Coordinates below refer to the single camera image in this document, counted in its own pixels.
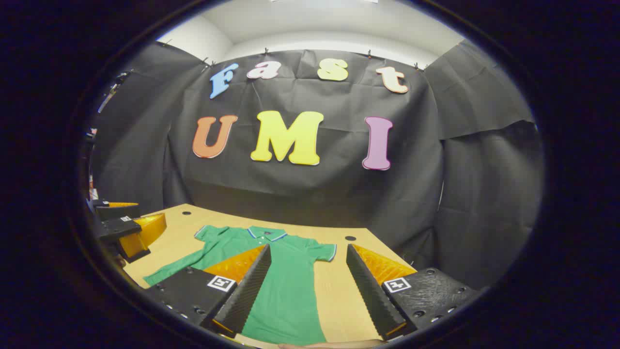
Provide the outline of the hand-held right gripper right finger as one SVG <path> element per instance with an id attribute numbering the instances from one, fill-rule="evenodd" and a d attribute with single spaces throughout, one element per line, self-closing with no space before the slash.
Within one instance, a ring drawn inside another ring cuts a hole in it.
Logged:
<path id="1" fill-rule="evenodd" d="M 481 293 L 436 268 L 414 271 L 357 244 L 348 245 L 346 261 L 372 323 L 386 341 L 436 327 Z"/>

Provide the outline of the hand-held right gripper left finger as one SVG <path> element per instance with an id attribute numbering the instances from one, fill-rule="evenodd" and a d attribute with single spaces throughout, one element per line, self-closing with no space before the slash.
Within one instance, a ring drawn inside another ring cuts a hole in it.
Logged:
<path id="1" fill-rule="evenodd" d="M 206 270 L 185 267 L 144 293 L 184 322 L 233 338 L 242 332 L 271 264 L 270 245 L 261 245 Z"/>

